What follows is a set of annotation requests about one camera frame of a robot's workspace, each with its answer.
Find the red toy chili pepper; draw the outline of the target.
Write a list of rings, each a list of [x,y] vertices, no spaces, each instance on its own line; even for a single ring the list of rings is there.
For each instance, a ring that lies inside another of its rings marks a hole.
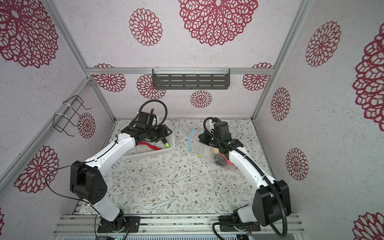
[[[156,147],[156,146],[153,146],[153,145],[151,145],[151,144],[149,144],[149,143],[147,143],[147,142],[140,142],[140,143],[138,143],[138,145],[139,145],[139,146],[140,146],[140,145],[142,145],[142,146],[147,146],[148,148],[150,148],[151,150],[154,150],[154,151],[162,150],[161,148]]]

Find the clear zip top bag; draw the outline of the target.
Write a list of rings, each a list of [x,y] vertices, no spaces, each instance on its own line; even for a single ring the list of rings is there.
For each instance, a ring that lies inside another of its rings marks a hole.
[[[205,162],[210,162],[212,164],[215,164],[215,160],[223,159],[223,158],[219,155],[219,153],[218,154],[214,153],[214,149],[218,149],[218,148],[214,148],[211,146],[204,145],[203,143],[200,143],[199,135],[203,133],[204,133],[203,130],[197,131],[191,128],[190,136],[188,139],[188,149],[190,150],[191,153],[193,153],[199,159]],[[237,167],[235,165],[233,167],[226,166],[223,168],[226,168],[231,171],[237,170]]]

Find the white perforated plastic basket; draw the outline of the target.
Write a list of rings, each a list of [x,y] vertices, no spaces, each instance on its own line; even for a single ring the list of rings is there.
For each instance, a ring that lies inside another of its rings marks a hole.
[[[170,154],[176,147],[175,144],[175,135],[173,133],[173,130],[167,126],[170,135],[165,137],[170,144],[170,148],[166,148],[166,146],[163,144],[162,140],[152,143],[152,142],[147,142],[153,146],[159,147],[162,150],[159,151],[154,151],[148,148],[147,146],[142,146],[142,145],[137,145],[134,146],[132,149],[128,150],[126,153],[123,154],[123,157],[127,158],[128,160],[140,160],[144,158],[152,158],[160,155],[166,155]]]

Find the dark oval toy avocado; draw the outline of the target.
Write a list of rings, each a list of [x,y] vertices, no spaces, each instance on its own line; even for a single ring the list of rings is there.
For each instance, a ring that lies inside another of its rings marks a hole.
[[[226,167],[228,165],[226,159],[217,159],[215,160],[215,164],[222,167]]]

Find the pink red toy ball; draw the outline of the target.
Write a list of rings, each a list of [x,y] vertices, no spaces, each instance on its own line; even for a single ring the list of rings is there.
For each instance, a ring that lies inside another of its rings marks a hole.
[[[228,166],[232,166],[232,167],[234,166],[234,164],[231,161],[226,161],[226,163]]]

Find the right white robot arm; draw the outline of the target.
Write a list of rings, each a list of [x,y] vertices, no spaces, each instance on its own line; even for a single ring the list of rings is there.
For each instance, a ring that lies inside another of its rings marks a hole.
[[[288,216],[292,213],[288,184],[283,180],[277,181],[253,160],[241,141],[232,138],[227,122],[208,117],[203,121],[203,128],[204,132],[199,135],[200,143],[218,149],[255,189],[252,204],[234,210],[234,222],[257,222],[285,235]]]

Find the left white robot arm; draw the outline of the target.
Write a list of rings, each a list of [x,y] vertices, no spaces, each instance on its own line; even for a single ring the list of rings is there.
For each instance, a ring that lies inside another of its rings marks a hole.
[[[107,222],[121,219],[124,214],[107,196],[104,176],[118,159],[139,143],[157,143],[172,134],[164,122],[154,125],[156,118],[153,113],[139,113],[138,120],[122,129],[112,143],[85,162],[76,161],[71,165],[70,191],[95,208]]]

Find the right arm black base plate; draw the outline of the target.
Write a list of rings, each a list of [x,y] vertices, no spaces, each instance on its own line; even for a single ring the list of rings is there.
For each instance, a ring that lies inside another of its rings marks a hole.
[[[257,222],[242,223],[235,215],[219,216],[221,232],[259,232],[261,227]]]

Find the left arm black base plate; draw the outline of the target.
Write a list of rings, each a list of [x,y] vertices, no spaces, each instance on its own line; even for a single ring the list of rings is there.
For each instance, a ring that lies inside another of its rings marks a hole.
[[[101,218],[97,233],[137,233],[141,217],[119,216],[113,222]]]

